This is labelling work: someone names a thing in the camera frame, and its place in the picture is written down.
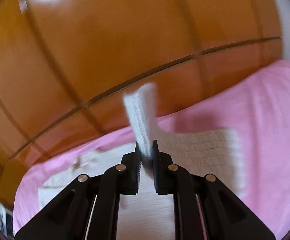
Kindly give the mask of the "white knitted sweater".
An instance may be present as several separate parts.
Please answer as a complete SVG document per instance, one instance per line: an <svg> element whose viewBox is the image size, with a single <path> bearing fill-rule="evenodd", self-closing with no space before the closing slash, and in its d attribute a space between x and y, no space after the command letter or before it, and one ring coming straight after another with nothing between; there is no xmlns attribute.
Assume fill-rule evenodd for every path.
<svg viewBox="0 0 290 240"><path fill-rule="evenodd" d="M232 129L198 133L172 133L159 127L156 118L156 86L147 83L123 97L134 138L108 150L89 150L68 168L45 179L38 188L38 204L44 207L74 178L94 177L116 165L127 153L141 155L138 194L120 197L117 239L174 239L174 197L171 189L180 181L177 173L205 177L213 174L238 197L246 194L243 153Z"/></svg>

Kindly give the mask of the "pink bedspread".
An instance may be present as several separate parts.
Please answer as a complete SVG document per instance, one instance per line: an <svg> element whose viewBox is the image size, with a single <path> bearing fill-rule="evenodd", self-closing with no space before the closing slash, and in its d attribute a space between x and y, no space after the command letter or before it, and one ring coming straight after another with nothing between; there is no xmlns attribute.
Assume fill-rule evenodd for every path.
<svg viewBox="0 0 290 240"><path fill-rule="evenodd" d="M241 200L282 239L290 231L290 62L276 61L220 94L158 119L167 132L198 134L227 128L238 136L246 186ZM135 148L125 127L33 165L18 186L13 230L19 231L81 172L95 176Z"/></svg>

